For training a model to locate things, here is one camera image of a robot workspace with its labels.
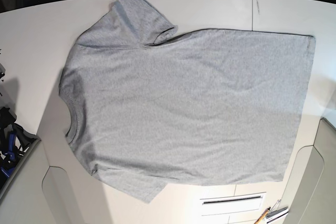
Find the wooden pencil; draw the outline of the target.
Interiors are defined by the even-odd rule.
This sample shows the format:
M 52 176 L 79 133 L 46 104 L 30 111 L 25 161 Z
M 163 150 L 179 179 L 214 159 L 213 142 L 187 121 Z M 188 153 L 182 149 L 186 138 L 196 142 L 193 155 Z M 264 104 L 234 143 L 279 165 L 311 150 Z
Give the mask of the wooden pencil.
M 259 224 L 265 217 L 266 215 L 270 212 L 271 208 L 267 208 L 262 215 L 254 222 L 254 224 Z

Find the blue and black tool pile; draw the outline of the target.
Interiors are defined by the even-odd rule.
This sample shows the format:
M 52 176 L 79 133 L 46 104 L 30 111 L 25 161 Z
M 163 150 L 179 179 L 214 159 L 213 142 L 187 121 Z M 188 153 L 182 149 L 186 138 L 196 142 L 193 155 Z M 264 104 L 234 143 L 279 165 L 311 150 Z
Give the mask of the blue and black tool pile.
M 28 149 L 38 140 L 38 136 L 16 123 L 16 115 L 10 108 L 1 107 L 1 175 L 9 179 Z

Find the grey T-shirt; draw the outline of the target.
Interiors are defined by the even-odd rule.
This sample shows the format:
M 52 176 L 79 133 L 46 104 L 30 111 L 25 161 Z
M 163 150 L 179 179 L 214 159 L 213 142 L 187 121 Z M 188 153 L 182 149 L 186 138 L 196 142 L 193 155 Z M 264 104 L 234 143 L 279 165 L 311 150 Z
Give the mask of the grey T-shirt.
M 176 31 L 146 0 L 116 0 L 78 37 L 59 83 L 74 156 L 145 203 L 169 183 L 282 181 L 315 38 Z

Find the silver binder clip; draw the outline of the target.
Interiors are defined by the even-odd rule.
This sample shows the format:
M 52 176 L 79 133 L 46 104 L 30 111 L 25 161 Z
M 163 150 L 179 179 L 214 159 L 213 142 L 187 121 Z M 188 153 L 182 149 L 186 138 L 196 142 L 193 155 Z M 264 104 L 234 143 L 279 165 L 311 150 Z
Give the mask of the silver binder clip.
M 271 208 L 270 212 L 268 214 L 266 214 L 266 216 L 265 216 L 266 223 L 274 222 L 278 219 L 281 219 L 281 218 L 285 217 L 288 214 L 288 212 L 289 212 L 288 207 L 283 207 L 281 209 L 275 210 L 275 207 L 278 207 L 280 205 L 280 203 L 281 203 L 281 199 L 277 200 L 275 205 Z

